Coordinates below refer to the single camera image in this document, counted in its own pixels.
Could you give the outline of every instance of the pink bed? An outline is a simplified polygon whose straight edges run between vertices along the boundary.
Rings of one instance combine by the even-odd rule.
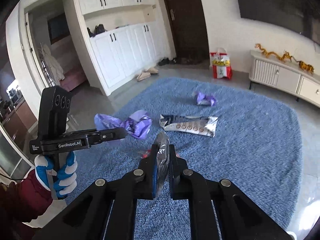
[[[82,67],[74,67],[64,74],[64,80],[60,80],[60,86],[71,91],[87,80]]]

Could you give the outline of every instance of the dark brown door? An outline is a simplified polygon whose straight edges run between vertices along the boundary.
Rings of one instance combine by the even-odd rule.
[[[209,58],[207,28],[201,0],[164,0],[177,58]]]

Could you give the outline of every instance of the white tv stand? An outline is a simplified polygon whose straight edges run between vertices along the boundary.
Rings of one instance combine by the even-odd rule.
[[[295,95],[320,107],[320,76],[303,71],[297,63],[282,62],[274,56],[266,58],[260,51],[251,50],[252,83],[260,83]]]

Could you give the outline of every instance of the gray floor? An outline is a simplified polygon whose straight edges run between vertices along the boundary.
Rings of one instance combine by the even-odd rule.
[[[231,81],[215,80],[211,78],[212,73],[208,69],[204,69],[206,66],[166,65],[159,67],[159,75],[153,75],[141,82],[131,80],[114,91],[109,97],[103,96],[98,89],[84,83],[72,91],[70,113],[77,122],[76,129],[94,128],[93,118],[96,113],[113,114],[131,98],[150,86],[156,79],[162,77],[182,77],[246,90],[249,88],[248,73],[234,71]],[[303,138],[303,177],[297,208],[288,231],[293,231],[296,233],[298,240],[302,240],[320,215],[320,155],[317,154],[320,153],[320,111],[318,107],[306,101],[300,100],[297,102],[294,96],[267,86],[254,84],[252,90],[284,102],[295,109],[299,118]],[[64,207],[64,201],[55,202],[48,212],[42,216],[41,224],[33,221],[32,225],[42,226]]]

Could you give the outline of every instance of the cable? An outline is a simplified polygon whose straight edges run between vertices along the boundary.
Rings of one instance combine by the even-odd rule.
[[[5,178],[10,179],[10,180],[14,180],[14,181],[24,180],[24,179],[11,179],[11,178],[9,178],[9,177],[7,177],[7,176],[4,176],[4,175],[1,174],[1,173],[0,173],[0,176],[5,177]]]

